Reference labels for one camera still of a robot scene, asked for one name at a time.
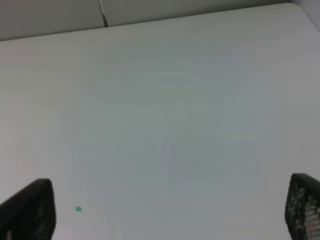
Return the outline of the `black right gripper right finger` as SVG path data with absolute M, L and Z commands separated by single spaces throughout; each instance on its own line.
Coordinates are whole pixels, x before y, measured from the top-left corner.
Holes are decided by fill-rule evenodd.
M 320 240 L 320 182 L 305 173 L 291 175 L 285 223 L 292 240 Z

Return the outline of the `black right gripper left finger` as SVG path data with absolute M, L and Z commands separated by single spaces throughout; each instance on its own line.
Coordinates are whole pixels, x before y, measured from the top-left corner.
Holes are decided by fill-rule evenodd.
M 56 228 L 53 184 L 40 178 L 0 205 L 2 240 L 51 240 Z

